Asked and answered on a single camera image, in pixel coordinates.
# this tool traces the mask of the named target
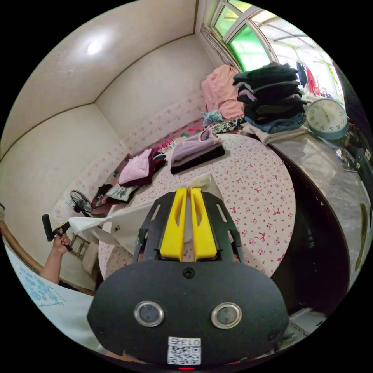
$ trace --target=wall clock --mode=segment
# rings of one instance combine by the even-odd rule
[[[345,109],[328,98],[316,100],[308,105],[306,118],[309,129],[325,140],[338,140],[349,130]]]

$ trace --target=window frame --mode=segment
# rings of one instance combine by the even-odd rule
[[[231,10],[232,12],[234,12],[235,14],[238,15],[238,18],[236,19],[236,21],[233,23],[233,25],[228,29],[228,31],[226,32],[225,35],[221,35],[220,32],[217,31],[217,29],[215,28],[215,24],[221,14],[221,12],[223,11],[223,9],[227,7],[229,10]],[[287,57],[287,56],[282,56],[282,55],[277,55],[272,46],[271,46],[271,43],[270,41],[266,38],[266,36],[263,34],[263,32],[261,31],[260,27],[258,27],[256,25],[256,23],[254,21],[251,20],[251,18],[253,18],[254,16],[258,15],[259,13],[261,13],[262,11],[264,11],[265,9],[262,9],[262,8],[259,8],[257,7],[256,5],[251,5],[251,7],[249,7],[245,12],[241,12],[238,8],[236,8],[234,5],[228,3],[227,1],[224,1],[224,0],[220,0],[219,1],[219,4],[215,10],[215,13],[214,13],[214,16],[212,17],[212,20],[211,20],[211,23],[210,23],[210,29],[213,30],[213,32],[215,34],[217,34],[217,36],[219,37],[219,40],[221,42],[223,42],[225,44],[226,47],[228,47],[229,50],[231,50],[232,54],[235,56],[235,59],[238,61],[238,57],[235,55],[235,52],[232,51],[232,48],[229,47],[229,43],[231,42],[231,40],[242,30],[243,27],[245,26],[248,26],[252,31],[253,33],[255,34],[255,36],[258,38],[258,40],[261,42],[268,58],[270,59],[270,61],[274,61],[274,62],[279,62],[278,60],[278,57],[283,57],[283,58],[290,58],[290,57]],[[272,21],[276,18],[281,18],[281,17],[274,17],[274,18],[271,18],[269,20],[267,20],[265,23],[263,24],[267,24],[267,23],[270,23],[269,21]],[[287,32],[286,33],[289,34],[289,38],[291,37],[296,37],[297,38],[297,35],[292,35],[291,33]],[[299,58],[299,55],[297,53],[297,47],[294,47],[292,45],[289,45],[289,44],[286,44],[286,39],[287,38],[281,38],[281,40],[272,40],[272,42],[275,42],[275,43],[279,43],[279,44],[283,44],[284,46],[287,46],[287,47],[291,47],[294,51],[295,51],[295,54],[297,56],[297,61],[300,62],[301,64],[307,66],[307,64],[305,62],[303,62],[300,58]],[[312,49],[315,49],[319,52],[324,52],[326,53],[322,48],[320,47],[313,47],[312,45],[309,45],[310,48]],[[324,64],[326,67],[327,67],[327,71],[328,71],[328,75],[329,75],[329,79],[332,81],[333,83],[333,88],[334,88],[334,92],[333,94],[336,96],[336,98],[340,98],[338,92],[339,92],[339,87],[337,86],[336,82],[334,81],[333,79],[333,75],[332,73],[330,72],[330,69],[329,69],[329,63],[324,61],[323,59],[320,60],[320,61],[313,61],[313,63],[322,63]]]
[[[233,25],[229,28],[229,30],[226,32],[225,35],[221,35],[218,30],[215,28],[216,22],[218,18],[220,17],[222,11],[224,8],[228,8],[232,12],[234,12],[236,15],[238,15],[238,18],[233,23]],[[242,30],[244,27],[249,27],[254,35],[258,38],[260,43],[262,44],[268,58],[270,61],[278,62],[278,58],[276,54],[273,52],[272,47],[270,46],[269,41],[264,36],[264,34],[259,30],[258,26],[248,19],[248,17],[253,17],[256,14],[259,14],[262,12],[263,9],[259,8],[255,5],[252,5],[249,9],[247,9],[245,12],[241,12],[239,9],[237,9],[232,4],[226,2],[226,1],[220,1],[219,5],[217,6],[215,10],[215,14],[211,20],[211,26],[210,28],[215,31],[215,33],[218,33],[220,36],[220,39],[225,43],[225,45],[228,45],[231,40]]]

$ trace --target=lavender sweater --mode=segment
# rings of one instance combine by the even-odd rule
[[[171,166],[180,166],[218,146],[221,146],[219,138],[213,134],[211,127],[208,127],[176,146],[171,157]]]

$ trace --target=pink blanket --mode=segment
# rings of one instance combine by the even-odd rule
[[[238,90],[233,85],[233,76],[238,71],[229,65],[215,69],[201,83],[202,94],[207,110],[219,110],[225,119],[242,116],[242,103],[237,101]]]
[[[128,161],[119,176],[118,183],[120,185],[149,175],[149,155],[151,151],[151,149],[146,149],[140,155]]]

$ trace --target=marble surface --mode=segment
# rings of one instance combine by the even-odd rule
[[[370,201],[357,173],[344,171],[327,145],[312,134],[273,142],[272,145],[291,159],[315,183],[337,216],[350,255],[350,287],[359,272],[355,264],[361,247],[361,211],[368,212],[368,228],[361,263],[372,244],[373,229],[369,217]]]

